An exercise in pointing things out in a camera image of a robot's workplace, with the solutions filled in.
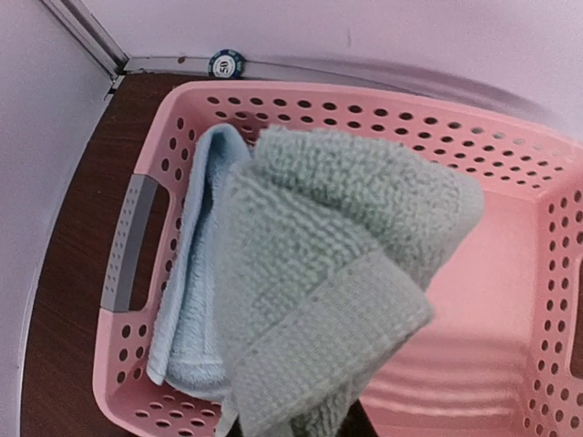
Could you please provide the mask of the green towel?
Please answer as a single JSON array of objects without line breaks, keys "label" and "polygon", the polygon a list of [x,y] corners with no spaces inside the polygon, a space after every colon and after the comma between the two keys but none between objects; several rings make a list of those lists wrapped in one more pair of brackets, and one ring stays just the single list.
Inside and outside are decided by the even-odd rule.
[{"label": "green towel", "polygon": [[473,177],[382,139],[261,131],[220,204],[215,322],[246,436],[334,436],[434,315],[426,292],[482,218]]}]

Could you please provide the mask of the light blue towel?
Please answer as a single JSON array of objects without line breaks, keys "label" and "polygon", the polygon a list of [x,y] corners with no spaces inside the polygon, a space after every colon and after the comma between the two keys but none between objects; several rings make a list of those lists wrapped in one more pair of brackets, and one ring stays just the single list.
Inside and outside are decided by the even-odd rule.
[{"label": "light blue towel", "polygon": [[150,380],[205,401],[221,401],[229,386],[213,321],[217,206],[231,167],[250,159],[248,146],[229,124],[215,125],[199,138],[177,254],[150,344]]}]

